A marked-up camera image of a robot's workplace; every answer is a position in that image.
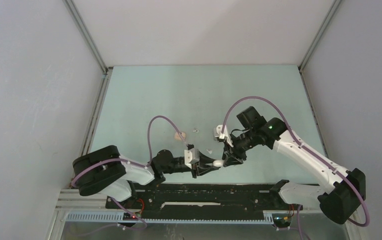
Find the white earbud charging case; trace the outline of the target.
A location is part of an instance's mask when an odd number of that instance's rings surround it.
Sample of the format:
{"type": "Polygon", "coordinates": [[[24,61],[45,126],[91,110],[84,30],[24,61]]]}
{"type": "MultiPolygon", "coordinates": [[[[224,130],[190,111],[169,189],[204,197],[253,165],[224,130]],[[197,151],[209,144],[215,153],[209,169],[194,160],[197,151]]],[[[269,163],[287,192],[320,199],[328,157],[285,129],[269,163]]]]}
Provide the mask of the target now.
{"type": "Polygon", "coordinates": [[[212,166],[220,168],[224,166],[224,160],[218,159],[212,162],[212,166]]]}

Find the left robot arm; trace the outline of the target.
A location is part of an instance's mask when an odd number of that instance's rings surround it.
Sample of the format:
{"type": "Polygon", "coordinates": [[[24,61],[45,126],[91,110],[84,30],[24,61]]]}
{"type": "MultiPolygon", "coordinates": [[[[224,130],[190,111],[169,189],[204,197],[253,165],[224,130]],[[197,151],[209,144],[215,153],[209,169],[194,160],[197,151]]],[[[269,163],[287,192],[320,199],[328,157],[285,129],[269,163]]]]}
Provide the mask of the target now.
{"type": "Polygon", "coordinates": [[[134,184],[156,186],[164,182],[166,174],[190,172],[193,178],[223,167],[222,159],[210,158],[194,147],[174,157],[169,150],[161,150],[150,163],[139,163],[122,156],[115,145],[109,145],[75,159],[71,186],[81,196],[103,194],[115,199],[124,208],[137,202],[134,184]]]}

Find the beige earbud charging case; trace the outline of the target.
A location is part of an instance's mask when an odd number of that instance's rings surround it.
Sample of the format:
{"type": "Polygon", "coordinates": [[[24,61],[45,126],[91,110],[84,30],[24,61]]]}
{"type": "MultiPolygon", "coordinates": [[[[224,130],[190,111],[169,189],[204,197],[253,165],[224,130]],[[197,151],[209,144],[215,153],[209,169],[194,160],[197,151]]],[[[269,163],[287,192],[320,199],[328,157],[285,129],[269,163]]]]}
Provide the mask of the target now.
{"type": "Polygon", "coordinates": [[[174,139],[178,141],[186,141],[186,133],[185,132],[176,132],[174,134],[174,139]]]}

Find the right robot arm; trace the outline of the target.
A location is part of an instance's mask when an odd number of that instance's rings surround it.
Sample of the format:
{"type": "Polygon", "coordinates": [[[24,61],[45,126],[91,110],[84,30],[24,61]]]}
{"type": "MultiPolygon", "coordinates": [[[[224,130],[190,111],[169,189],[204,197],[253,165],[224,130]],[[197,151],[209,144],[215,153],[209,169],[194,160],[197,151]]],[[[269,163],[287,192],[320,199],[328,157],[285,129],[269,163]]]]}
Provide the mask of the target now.
{"type": "Polygon", "coordinates": [[[283,209],[288,204],[319,208],[337,224],[344,224],[366,199],[366,175],[358,168],[348,170],[321,155],[306,144],[286,123],[274,117],[267,121],[250,106],[237,115],[244,132],[232,135],[224,124],[214,128],[214,137],[224,143],[224,167],[240,165],[246,152],[256,146],[266,146],[290,158],[311,174],[317,185],[297,184],[281,180],[272,189],[270,204],[283,209]]]}

